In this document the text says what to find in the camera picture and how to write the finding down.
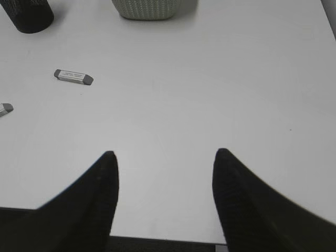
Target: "white knit planter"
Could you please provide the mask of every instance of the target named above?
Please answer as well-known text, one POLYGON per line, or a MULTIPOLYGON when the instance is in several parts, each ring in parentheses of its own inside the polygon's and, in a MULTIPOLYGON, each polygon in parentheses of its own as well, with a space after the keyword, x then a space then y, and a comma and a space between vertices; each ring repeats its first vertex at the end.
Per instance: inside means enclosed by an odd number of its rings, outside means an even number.
POLYGON ((181 0, 112 0, 121 16, 128 19, 159 20, 172 17, 181 0))

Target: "black cup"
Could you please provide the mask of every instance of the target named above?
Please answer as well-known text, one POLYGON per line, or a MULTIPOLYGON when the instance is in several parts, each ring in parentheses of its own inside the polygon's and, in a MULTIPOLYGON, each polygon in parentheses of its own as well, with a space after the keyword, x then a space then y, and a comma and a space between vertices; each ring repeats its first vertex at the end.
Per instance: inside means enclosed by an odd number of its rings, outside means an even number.
POLYGON ((54 20, 47 0, 0 0, 0 3, 22 33, 40 32, 54 20))

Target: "white table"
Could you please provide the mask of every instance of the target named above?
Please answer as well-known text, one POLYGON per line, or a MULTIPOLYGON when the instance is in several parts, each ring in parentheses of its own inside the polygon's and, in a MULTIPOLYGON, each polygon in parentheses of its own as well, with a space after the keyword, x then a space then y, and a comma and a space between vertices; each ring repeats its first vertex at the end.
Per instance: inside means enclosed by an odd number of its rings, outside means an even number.
POLYGON ((226 147, 336 223, 336 46, 319 0, 206 0, 165 22, 50 3, 34 35, 0 10, 0 102, 15 109, 0 118, 1 206, 36 208, 114 150, 112 235, 224 243, 211 184, 226 147))

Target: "dark floor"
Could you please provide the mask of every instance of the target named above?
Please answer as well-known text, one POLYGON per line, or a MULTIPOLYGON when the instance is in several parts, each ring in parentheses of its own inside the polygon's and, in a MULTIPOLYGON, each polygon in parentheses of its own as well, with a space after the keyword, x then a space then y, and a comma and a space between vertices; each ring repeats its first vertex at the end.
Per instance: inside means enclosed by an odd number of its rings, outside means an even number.
MULTIPOLYGON (((227 251, 222 246, 219 251, 227 251)), ((216 252, 215 244, 110 237, 109 252, 216 252)))

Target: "eraser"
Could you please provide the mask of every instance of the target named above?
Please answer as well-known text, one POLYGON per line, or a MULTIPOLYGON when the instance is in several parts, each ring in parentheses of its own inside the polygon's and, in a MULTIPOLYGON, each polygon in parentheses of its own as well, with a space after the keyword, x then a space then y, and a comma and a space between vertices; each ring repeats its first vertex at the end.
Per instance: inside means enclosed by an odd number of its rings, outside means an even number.
POLYGON ((85 73, 71 72, 57 69, 54 76, 62 81, 69 81, 78 84, 91 85, 93 78, 85 73))
POLYGON ((0 117, 2 117, 5 114, 8 114, 12 112, 13 106, 9 103, 0 103, 0 117))

